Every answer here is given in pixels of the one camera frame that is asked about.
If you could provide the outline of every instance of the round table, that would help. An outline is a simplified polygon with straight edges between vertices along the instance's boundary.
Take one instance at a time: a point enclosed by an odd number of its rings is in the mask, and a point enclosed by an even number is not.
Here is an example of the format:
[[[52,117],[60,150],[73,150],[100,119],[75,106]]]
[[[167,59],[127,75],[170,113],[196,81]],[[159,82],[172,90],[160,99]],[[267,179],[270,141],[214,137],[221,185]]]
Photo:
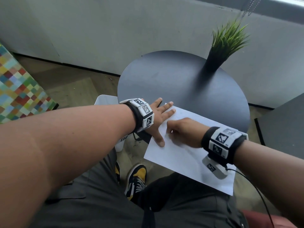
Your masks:
[[[238,84],[223,69],[208,74],[206,59],[180,51],[157,51],[142,55],[123,71],[117,96],[122,101],[143,98],[152,103],[162,97],[163,105],[174,105],[226,126],[247,132],[248,102]],[[141,133],[145,141],[150,141]]]

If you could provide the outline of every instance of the person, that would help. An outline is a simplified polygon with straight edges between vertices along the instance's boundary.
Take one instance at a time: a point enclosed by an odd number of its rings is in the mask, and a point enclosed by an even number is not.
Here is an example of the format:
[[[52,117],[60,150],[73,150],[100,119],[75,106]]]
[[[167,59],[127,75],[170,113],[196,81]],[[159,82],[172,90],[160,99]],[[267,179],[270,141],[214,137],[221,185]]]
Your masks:
[[[158,127],[175,110],[150,105],[146,132],[159,146]],[[145,187],[136,165],[124,194],[117,180],[116,142],[136,126],[125,104],[65,108],[0,126],[1,227],[247,227],[234,198],[173,173]],[[172,139],[201,147],[209,127],[168,120]],[[304,161],[244,141],[234,164],[298,227],[304,224]]]

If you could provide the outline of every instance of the person's left hand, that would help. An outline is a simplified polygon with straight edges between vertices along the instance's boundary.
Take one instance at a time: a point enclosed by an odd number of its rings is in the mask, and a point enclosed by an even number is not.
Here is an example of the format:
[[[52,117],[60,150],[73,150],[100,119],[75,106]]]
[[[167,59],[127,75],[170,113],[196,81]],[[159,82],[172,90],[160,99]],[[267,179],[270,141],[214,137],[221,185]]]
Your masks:
[[[158,107],[159,104],[162,102],[162,100],[163,100],[162,98],[159,98],[150,105],[150,107],[154,113],[154,123],[148,129],[146,129],[146,132],[152,135],[155,142],[160,147],[165,146],[165,141],[164,141],[162,135],[159,133],[158,128],[165,120],[170,118],[176,111],[175,109],[172,109],[172,110],[164,113],[167,109],[169,109],[171,106],[173,106],[173,102],[169,102],[161,107]]]

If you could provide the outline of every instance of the hand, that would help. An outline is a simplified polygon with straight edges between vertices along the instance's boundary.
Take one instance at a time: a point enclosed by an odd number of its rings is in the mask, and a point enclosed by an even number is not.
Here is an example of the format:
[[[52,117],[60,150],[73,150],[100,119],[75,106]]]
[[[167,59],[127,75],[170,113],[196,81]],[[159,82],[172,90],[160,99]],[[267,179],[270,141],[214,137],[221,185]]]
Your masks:
[[[165,120],[170,118],[176,111],[175,109],[172,109],[172,110],[164,113],[167,109],[169,109],[171,106],[173,106],[173,102],[169,102],[161,107],[158,107],[159,104],[162,102],[162,100],[163,100],[162,98],[159,98],[150,105],[150,107],[154,113],[154,123],[148,129],[146,129],[146,132],[152,135],[155,142],[160,147],[165,146],[165,141],[164,141],[162,135],[159,133],[158,128]]]
[[[172,140],[177,140],[193,148],[201,148],[201,140],[209,129],[190,118],[167,121],[167,133]]]

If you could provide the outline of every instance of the fingernail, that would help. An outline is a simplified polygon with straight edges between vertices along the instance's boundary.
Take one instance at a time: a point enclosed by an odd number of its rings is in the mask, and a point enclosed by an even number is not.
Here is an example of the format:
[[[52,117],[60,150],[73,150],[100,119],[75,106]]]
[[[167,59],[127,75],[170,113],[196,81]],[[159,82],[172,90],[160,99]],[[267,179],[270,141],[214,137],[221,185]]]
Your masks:
[[[165,146],[165,142],[162,141],[162,142],[160,142],[158,145],[159,145],[160,147],[164,147],[164,146]]]

